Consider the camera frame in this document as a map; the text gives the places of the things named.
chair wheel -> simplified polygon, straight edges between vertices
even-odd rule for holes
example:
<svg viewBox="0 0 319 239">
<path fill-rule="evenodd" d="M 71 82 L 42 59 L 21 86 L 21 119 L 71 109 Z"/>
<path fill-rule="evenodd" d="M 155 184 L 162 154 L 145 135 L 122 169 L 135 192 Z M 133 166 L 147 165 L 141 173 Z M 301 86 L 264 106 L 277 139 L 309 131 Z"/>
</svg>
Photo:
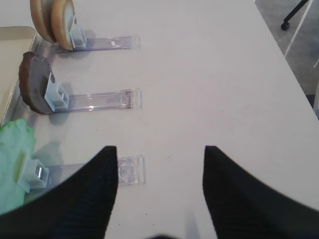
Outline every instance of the chair wheel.
<svg viewBox="0 0 319 239">
<path fill-rule="evenodd" d="M 284 31 L 287 31 L 290 27 L 289 22 L 284 22 L 283 24 L 281 24 L 281 29 Z"/>
</svg>

table surface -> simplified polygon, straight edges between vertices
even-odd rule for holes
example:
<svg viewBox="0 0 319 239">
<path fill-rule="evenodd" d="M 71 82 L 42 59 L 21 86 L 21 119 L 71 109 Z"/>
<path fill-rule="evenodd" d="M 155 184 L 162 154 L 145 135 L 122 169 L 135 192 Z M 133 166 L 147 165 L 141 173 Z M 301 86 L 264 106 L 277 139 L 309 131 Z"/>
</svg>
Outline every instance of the table surface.
<svg viewBox="0 0 319 239">
<path fill-rule="evenodd" d="M 36 126 L 36 151 L 52 164 L 86 162 L 104 145 L 145 156 L 147 183 L 119 188 L 107 238 L 216 237 L 202 192 L 206 145 L 319 209 L 318 119 L 252 0 L 74 3 L 89 37 L 141 38 L 140 50 L 56 57 L 53 72 L 76 94 L 141 88 L 143 109 Z M 32 25 L 28 1 L 1 2 L 0 23 Z"/>
</svg>

gray floor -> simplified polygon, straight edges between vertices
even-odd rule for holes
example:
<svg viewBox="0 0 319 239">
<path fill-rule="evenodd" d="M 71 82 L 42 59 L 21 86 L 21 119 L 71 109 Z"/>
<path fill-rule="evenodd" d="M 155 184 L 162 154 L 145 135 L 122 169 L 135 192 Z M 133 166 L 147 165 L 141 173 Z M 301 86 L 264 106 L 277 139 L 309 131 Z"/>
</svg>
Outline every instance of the gray floor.
<svg viewBox="0 0 319 239">
<path fill-rule="evenodd" d="M 256 0 L 257 8 L 283 54 L 293 38 L 307 5 L 290 20 L 291 27 L 288 31 L 281 30 L 280 26 L 283 19 L 299 2 L 300 0 Z M 319 1 L 313 1 L 286 59 L 304 93 L 314 94 L 319 81 L 319 64 L 314 67 L 319 59 Z"/>
</svg>

